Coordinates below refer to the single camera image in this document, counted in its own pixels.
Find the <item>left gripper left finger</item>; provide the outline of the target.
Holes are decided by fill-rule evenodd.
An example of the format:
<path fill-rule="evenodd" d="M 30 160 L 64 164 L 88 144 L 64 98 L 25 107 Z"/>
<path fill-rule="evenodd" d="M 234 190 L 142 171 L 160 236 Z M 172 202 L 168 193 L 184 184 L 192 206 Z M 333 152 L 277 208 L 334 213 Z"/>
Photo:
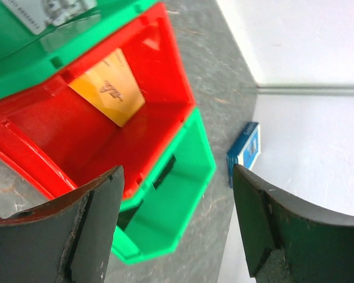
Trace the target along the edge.
<path fill-rule="evenodd" d="M 0 282 L 103 282 L 123 190 L 124 169 L 116 166 L 0 218 Z"/>

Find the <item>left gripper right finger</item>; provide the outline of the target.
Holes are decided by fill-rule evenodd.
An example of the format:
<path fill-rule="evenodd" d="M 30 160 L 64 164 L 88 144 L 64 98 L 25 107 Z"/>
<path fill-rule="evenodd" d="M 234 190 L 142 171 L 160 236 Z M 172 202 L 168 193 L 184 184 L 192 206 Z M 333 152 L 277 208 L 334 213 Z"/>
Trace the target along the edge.
<path fill-rule="evenodd" d="M 354 216 L 299 198 L 242 165 L 233 169 L 233 194 L 251 277 L 278 260 L 292 282 L 354 282 Z"/>

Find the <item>gold credit card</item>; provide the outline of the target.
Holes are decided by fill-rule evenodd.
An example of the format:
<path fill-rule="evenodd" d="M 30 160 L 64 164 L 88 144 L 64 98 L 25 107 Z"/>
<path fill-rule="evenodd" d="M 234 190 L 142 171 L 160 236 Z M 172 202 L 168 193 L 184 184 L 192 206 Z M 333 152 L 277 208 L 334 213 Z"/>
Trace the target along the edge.
<path fill-rule="evenodd" d="M 144 96 L 120 48 L 68 86 L 119 127 L 123 127 L 145 104 Z"/>

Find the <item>silver credit card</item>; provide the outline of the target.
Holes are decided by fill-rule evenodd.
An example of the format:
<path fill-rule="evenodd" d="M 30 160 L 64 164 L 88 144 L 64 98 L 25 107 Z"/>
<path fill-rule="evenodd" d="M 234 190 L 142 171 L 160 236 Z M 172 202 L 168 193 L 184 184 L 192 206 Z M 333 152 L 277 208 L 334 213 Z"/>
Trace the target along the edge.
<path fill-rule="evenodd" d="M 97 6 L 96 0 L 4 0 L 1 3 L 35 35 Z"/>

